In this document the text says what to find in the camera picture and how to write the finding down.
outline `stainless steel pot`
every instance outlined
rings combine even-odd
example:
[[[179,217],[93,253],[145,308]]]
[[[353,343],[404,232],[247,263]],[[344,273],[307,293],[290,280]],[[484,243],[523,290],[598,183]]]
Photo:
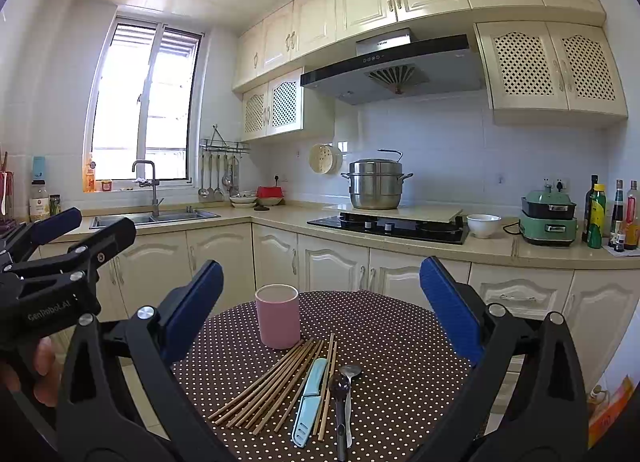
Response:
[[[349,172],[341,175],[350,180],[351,204],[357,209],[396,209],[402,196],[402,183],[413,173],[402,174],[397,150],[378,150],[398,153],[398,161],[366,158],[349,164]]]

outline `faucet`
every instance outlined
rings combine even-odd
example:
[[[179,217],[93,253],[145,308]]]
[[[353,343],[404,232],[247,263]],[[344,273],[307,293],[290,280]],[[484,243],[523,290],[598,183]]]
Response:
[[[158,206],[162,203],[162,200],[164,200],[164,198],[162,198],[161,201],[158,201],[158,192],[156,191],[156,186],[160,185],[160,181],[156,180],[156,165],[152,160],[135,160],[133,162],[133,166],[131,166],[131,171],[136,171],[136,166],[138,164],[151,164],[151,171],[152,171],[152,175],[153,175],[153,179],[151,181],[148,180],[141,180],[138,182],[138,185],[140,187],[149,187],[151,186],[151,188],[154,191],[154,197],[151,201],[151,205],[153,207],[153,216],[157,217],[160,214],[160,211],[158,210]]]

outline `window frame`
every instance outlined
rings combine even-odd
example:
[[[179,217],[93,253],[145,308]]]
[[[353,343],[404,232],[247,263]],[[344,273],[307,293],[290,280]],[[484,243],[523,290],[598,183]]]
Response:
[[[104,65],[106,63],[107,53],[109,48],[111,47],[111,43],[113,42],[113,38],[115,32],[118,28],[118,25],[125,24],[131,26],[145,27],[151,28],[155,30],[154,40],[152,43],[152,48],[150,52],[150,62],[149,62],[149,70],[147,72],[147,76],[145,79],[145,84],[143,87],[143,92],[141,93],[140,100],[140,118],[138,121],[138,137],[137,137],[137,147],[136,147],[136,156],[145,158],[146,155],[146,120],[148,119],[148,104],[149,104],[149,94],[152,83],[152,77],[154,72],[154,66],[156,64],[156,58],[158,56],[158,50],[160,44],[162,42],[162,35],[164,34],[165,29],[168,29],[172,32],[180,32],[183,34],[187,34],[188,36],[193,36],[198,38],[198,51],[196,53],[196,59],[193,67],[193,79],[191,81],[191,92],[189,98],[189,108],[188,108],[188,116],[187,116],[187,139],[186,139],[186,177],[178,178],[178,179],[162,179],[158,180],[162,181],[162,184],[159,188],[162,187],[193,187],[194,179],[196,178],[196,163],[197,163],[197,155],[198,155],[198,134],[199,134],[199,122],[200,122],[200,108],[202,106],[202,87],[204,85],[204,73],[205,68],[202,65],[202,61],[206,60],[207,50],[206,47],[208,45],[207,37],[203,32],[197,32],[194,30],[189,30],[188,28],[183,28],[175,23],[165,23],[158,22],[155,20],[146,20],[143,18],[133,18],[130,16],[117,14],[113,22],[111,23],[111,27],[109,32],[106,35],[104,45],[102,47],[102,51],[100,53],[100,60],[98,62],[98,67],[94,76],[94,84],[92,85],[92,92],[90,97],[90,102],[87,110],[86,117],[86,125],[84,129],[84,147],[83,147],[83,164],[82,171],[84,172],[84,157],[88,156],[89,153],[92,152],[93,149],[93,141],[94,141],[94,126],[95,126],[95,115],[98,103],[98,90],[100,87],[100,80],[102,78],[102,71],[104,69]],[[143,105],[145,106],[146,116],[142,117],[142,109]],[[136,176],[140,178],[145,177],[145,165],[139,164],[136,167]],[[113,180],[113,190],[118,191],[121,188],[131,188],[133,186],[134,190],[147,190],[149,188],[140,188],[138,187],[132,179],[119,179]]]

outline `window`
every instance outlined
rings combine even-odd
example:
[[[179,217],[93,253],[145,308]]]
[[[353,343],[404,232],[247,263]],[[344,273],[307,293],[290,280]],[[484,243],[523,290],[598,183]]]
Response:
[[[189,175],[189,122],[201,36],[163,24],[117,19],[98,83],[91,149],[97,179]],[[147,169],[148,178],[151,170]]]

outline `black handle utensil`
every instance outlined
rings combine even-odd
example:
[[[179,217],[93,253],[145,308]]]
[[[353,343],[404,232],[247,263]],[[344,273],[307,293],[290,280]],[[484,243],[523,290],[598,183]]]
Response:
[[[338,445],[338,461],[347,460],[347,427],[344,419],[344,401],[351,385],[349,379],[340,372],[332,375],[329,381],[329,391],[335,399],[335,436]]]

